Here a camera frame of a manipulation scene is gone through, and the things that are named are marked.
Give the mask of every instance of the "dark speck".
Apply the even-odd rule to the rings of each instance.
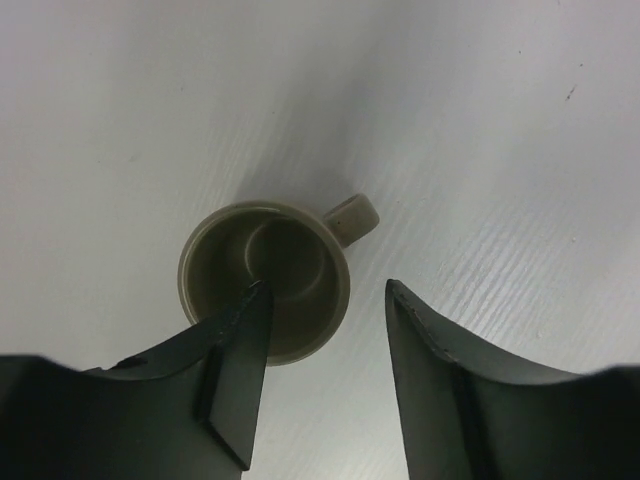
[[[571,89],[571,91],[569,92],[569,95],[567,95],[567,98],[564,99],[565,102],[568,102],[569,100],[571,100],[571,95],[573,95],[573,92],[576,91],[576,87],[578,86],[578,84],[576,83],[573,88]]]

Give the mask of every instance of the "black plastic part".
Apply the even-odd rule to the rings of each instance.
[[[412,480],[640,478],[638,367],[581,377],[527,361],[394,280],[386,313]]]
[[[110,370],[0,357],[0,478],[239,479],[251,463],[272,297]]]

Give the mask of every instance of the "white table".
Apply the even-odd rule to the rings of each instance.
[[[77,368],[188,326],[213,210],[378,229],[320,352],[266,375],[249,480],[406,479],[384,282],[502,347],[640,361],[640,4],[0,2],[0,351]]]

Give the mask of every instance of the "mug rim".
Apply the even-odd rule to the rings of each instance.
[[[187,320],[191,325],[195,325],[198,323],[198,319],[195,315],[191,300],[187,295],[187,272],[195,247],[207,233],[224,220],[243,213],[256,211],[282,214],[288,218],[299,221],[305,227],[309,228],[320,238],[323,245],[325,245],[329,251],[338,276],[338,301],[333,310],[332,317],[322,333],[308,345],[292,353],[267,357],[268,366],[286,365],[302,360],[322,348],[333,337],[338,327],[340,327],[347,312],[347,307],[349,306],[351,279],[347,259],[344,256],[344,251],[338,239],[322,221],[321,216],[311,213],[304,208],[272,200],[249,200],[227,205],[226,207],[216,210],[198,224],[182,248],[180,262],[178,264],[178,296]]]

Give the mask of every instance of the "beige mug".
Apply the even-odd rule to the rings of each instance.
[[[347,311],[351,287],[343,249],[379,221],[363,194],[324,217],[261,200],[222,208],[184,246],[178,268],[182,308],[193,324],[266,280],[274,294],[267,363],[301,360],[329,341]]]

